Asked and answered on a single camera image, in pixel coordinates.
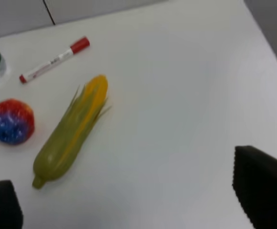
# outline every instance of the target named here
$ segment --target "table surface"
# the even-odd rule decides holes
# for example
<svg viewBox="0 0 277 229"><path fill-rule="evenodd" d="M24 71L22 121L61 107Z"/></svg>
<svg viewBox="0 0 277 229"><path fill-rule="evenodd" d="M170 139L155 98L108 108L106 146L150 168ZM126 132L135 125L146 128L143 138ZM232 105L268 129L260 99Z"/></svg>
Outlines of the table surface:
<svg viewBox="0 0 277 229"><path fill-rule="evenodd" d="M84 35L88 50L20 84ZM277 59L241 0L172 0L0 38L0 51L0 101L25 101L36 120L28 142L0 144L24 228L252 228L232 189L234 147L277 158ZM33 189L37 153L100 73L112 109L69 172Z"/></svg>

